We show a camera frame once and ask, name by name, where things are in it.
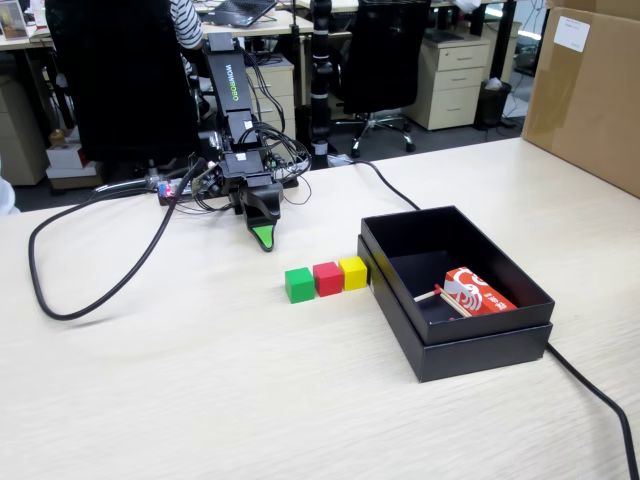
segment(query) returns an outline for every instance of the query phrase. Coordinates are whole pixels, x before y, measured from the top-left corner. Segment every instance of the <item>power cord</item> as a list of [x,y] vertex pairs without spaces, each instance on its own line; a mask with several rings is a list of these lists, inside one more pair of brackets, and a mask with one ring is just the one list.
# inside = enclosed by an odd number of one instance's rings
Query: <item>power cord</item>
[[[387,179],[384,178],[382,173],[380,173],[380,170],[378,170],[378,168],[373,163],[366,162],[364,160],[356,160],[356,159],[352,159],[352,162],[354,164],[363,164],[363,165],[367,165],[367,166],[373,168],[373,170],[376,172],[378,177],[380,177],[380,180],[382,180],[382,182],[387,187],[389,187],[389,189],[393,193],[395,193],[400,198],[402,198],[405,202],[407,202],[409,205],[411,205],[414,209],[421,210],[420,207],[418,207],[414,202],[409,200],[409,198],[407,196],[403,195],[396,188],[394,188],[387,181]],[[620,420],[620,425],[622,427],[622,437],[624,439],[624,447],[625,447],[625,451],[626,451],[626,454],[627,454],[627,465],[629,466],[629,478],[631,480],[640,480],[640,476],[638,474],[638,464],[636,462],[636,454],[635,454],[635,450],[634,450],[634,447],[633,447],[633,436],[631,435],[631,427],[629,426],[629,420],[627,419],[627,415],[624,413],[624,410],[616,402],[611,400],[611,398],[609,398],[601,390],[599,390],[593,383],[591,383],[589,380],[587,380],[584,377],[584,375],[582,375],[578,370],[576,370],[576,368],[573,365],[571,365],[569,363],[569,361],[567,359],[565,359],[560,354],[560,352],[558,352],[551,345],[551,343],[547,343],[547,350],[549,351],[549,353],[551,353],[551,355],[553,355],[556,358],[556,360],[558,360],[558,362],[560,362],[560,364],[564,368],[566,368],[569,371],[569,373],[571,375],[573,375],[578,381],[580,381],[580,383],[582,383],[585,387],[587,387],[587,389],[591,393],[593,393],[596,397],[598,397],[600,400],[602,400],[609,408],[611,408],[611,410],[613,410],[616,413],[616,415],[618,416],[618,419]]]
[[386,178],[384,178],[384,176],[382,175],[382,173],[380,173],[380,170],[378,170],[378,167],[376,167],[373,163],[371,162],[367,162],[366,160],[356,160],[356,159],[351,159],[351,161],[353,163],[359,163],[362,165],[366,165],[368,167],[373,168],[373,171],[376,172],[376,175],[378,175],[378,178],[380,178],[380,180],[382,180],[382,183],[384,183],[387,187],[389,187],[389,189],[395,193],[396,195],[398,195],[401,199],[403,199],[405,202],[407,202],[409,205],[411,205],[415,210],[421,210],[421,208],[416,205],[415,203],[413,203],[411,200],[409,200],[409,197],[405,196],[404,194],[402,194],[400,192],[400,190],[398,190],[397,188],[395,188],[393,185],[391,185]]
[[[40,308],[42,308],[44,313],[46,313],[49,317],[53,318],[54,320],[59,320],[59,321],[75,320],[77,318],[80,318],[80,317],[86,315],[87,313],[90,313],[90,312],[94,311],[96,308],[100,307],[102,304],[104,304],[106,301],[108,301],[111,297],[113,297],[116,293],[118,293],[118,291],[120,291],[120,289],[122,287],[124,287],[129,282],[129,280],[131,280],[133,278],[133,276],[136,273],[138,273],[138,270],[140,270],[142,265],[144,265],[144,263],[147,261],[147,259],[151,255],[151,252],[153,252],[154,248],[156,248],[156,245],[160,241],[160,238],[162,237],[162,234],[164,233],[165,229],[167,228],[167,225],[169,224],[169,220],[171,219],[171,215],[173,214],[173,211],[175,210],[176,205],[178,204],[178,201],[180,199],[180,196],[182,195],[182,192],[184,191],[184,189],[187,186],[187,184],[189,183],[189,181],[193,178],[197,168],[200,167],[202,162],[203,162],[203,159],[198,159],[198,161],[195,163],[195,165],[189,170],[189,172],[187,172],[185,177],[182,179],[182,181],[178,185],[178,188],[175,191],[173,200],[169,204],[169,208],[167,209],[167,213],[165,214],[164,219],[162,220],[162,223],[160,224],[160,228],[158,228],[158,231],[156,232],[155,236],[151,240],[151,243],[149,244],[147,249],[144,251],[144,253],[140,257],[140,260],[138,260],[136,262],[136,264],[133,266],[133,268],[131,270],[129,270],[129,272],[122,278],[122,280],[120,280],[111,290],[109,290],[107,293],[105,293],[102,297],[100,297],[98,300],[93,302],[88,307],[85,307],[85,308],[83,308],[81,310],[78,310],[77,312],[68,313],[68,314],[60,314],[60,313],[56,313],[53,310],[51,310],[51,308],[49,308],[49,306],[47,305],[47,302],[44,299],[44,295],[42,293],[42,288],[40,286],[40,280],[38,279],[38,270],[36,268],[36,259],[35,259],[36,238],[37,238],[38,234],[44,228],[46,228],[48,225],[50,225],[51,223],[55,222],[59,218],[62,218],[64,216],[66,216],[66,215],[69,215],[69,214],[71,214],[73,212],[77,212],[78,210],[86,208],[89,205],[93,205],[94,203],[101,202],[101,201],[106,200],[108,198],[116,198],[119,195],[123,195],[123,194],[130,195],[132,193],[132,191],[131,190],[126,190],[124,192],[114,192],[112,194],[102,195],[101,197],[95,198],[93,200],[88,200],[88,201],[86,201],[84,203],[76,205],[75,207],[69,208],[69,209],[65,210],[64,212],[60,212],[57,215],[54,215],[53,217],[45,220],[40,225],[38,225],[36,227],[36,229],[31,233],[31,236],[29,237],[29,252],[28,252],[29,253],[29,270],[31,271],[31,281],[33,282],[33,289],[34,289],[34,291],[36,293],[36,298],[38,300],[38,303],[40,304]],[[142,192],[155,192],[155,190],[154,189],[149,189],[149,188],[141,188],[140,189],[140,193],[142,193]]]

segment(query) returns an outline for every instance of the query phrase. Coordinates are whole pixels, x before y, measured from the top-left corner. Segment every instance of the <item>light wood desk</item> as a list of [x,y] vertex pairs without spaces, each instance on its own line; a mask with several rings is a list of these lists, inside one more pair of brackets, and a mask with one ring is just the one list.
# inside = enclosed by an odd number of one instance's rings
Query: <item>light wood desk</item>
[[[506,3],[506,0],[482,0],[484,5],[491,3]],[[431,8],[454,7],[453,2],[433,0]],[[311,0],[297,0],[296,7],[311,8]],[[331,0],[331,13],[348,13],[358,11],[358,0]]]
[[[234,37],[254,37],[258,35],[286,35],[291,33],[289,25],[293,23],[293,17],[290,12],[284,10],[274,10],[269,12],[270,17],[275,18],[271,21],[268,18],[261,18],[249,28],[232,28],[213,25],[210,23],[202,24],[202,31],[205,35],[215,32],[232,32]],[[300,26],[300,33],[313,32],[313,23],[304,18],[296,18],[296,22]],[[35,27],[27,27],[27,32],[32,35]],[[24,50],[28,48],[50,47],[53,42],[49,39],[45,42],[30,42],[28,38],[18,40],[7,40],[4,35],[0,35],[0,51],[5,50]]]
[[[36,31],[36,27],[31,26],[27,27],[27,34],[29,37],[33,35],[33,32]],[[50,38],[47,38],[43,41],[31,42],[29,38],[19,38],[16,40],[7,40],[7,37],[4,35],[0,35],[0,52],[5,52],[9,50],[25,50],[29,48],[42,48],[42,47],[50,47],[53,45],[53,42]]]
[[[249,28],[233,28],[213,25],[202,22],[202,32],[207,35],[216,32],[231,32],[234,37],[255,37],[263,35],[287,35],[291,33],[290,25],[293,23],[293,16],[285,10],[272,10],[268,13],[276,21],[266,17],[261,18]],[[296,22],[300,27],[300,33],[313,32],[313,23],[304,18],[297,17]]]
[[[640,200],[520,139],[376,164],[422,207],[457,205],[556,300],[553,344],[638,445]],[[177,213],[76,324],[45,317],[27,266],[59,210],[0,218],[0,478],[628,478],[617,418],[549,355],[418,384],[369,289],[290,305],[285,270],[354,255],[362,217],[410,208],[365,166],[306,178],[273,253],[242,217]],[[163,215],[146,196],[48,227],[51,306],[102,295]]]

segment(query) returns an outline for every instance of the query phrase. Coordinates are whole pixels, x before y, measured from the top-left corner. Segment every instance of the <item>yellow cube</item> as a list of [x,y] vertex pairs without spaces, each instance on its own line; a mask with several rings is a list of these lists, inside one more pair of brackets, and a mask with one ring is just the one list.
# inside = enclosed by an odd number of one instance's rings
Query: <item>yellow cube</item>
[[344,277],[345,290],[356,290],[367,286],[367,266],[360,257],[343,258],[338,263]]

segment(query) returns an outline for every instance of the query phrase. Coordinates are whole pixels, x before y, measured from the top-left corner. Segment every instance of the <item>red cube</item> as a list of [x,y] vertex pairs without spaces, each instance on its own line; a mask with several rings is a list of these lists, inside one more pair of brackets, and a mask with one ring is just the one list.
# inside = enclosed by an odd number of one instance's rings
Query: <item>red cube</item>
[[313,279],[316,291],[321,297],[342,292],[342,271],[334,262],[314,265]]

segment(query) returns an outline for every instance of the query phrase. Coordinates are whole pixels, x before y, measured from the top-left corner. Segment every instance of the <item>wooden block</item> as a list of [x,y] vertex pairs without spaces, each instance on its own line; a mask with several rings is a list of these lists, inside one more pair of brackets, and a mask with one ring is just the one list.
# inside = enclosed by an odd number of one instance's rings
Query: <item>wooden block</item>
[[343,258],[338,263],[344,275],[345,290],[356,290],[367,286],[367,266],[360,257]]
[[321,297],[342,292],[342,271],[334,262],[313,266],[313,279],[316,282],[316,292]]
[[313,275],[307,267],[284,272],[284,287],[291,303],[305,302],[315,297]]

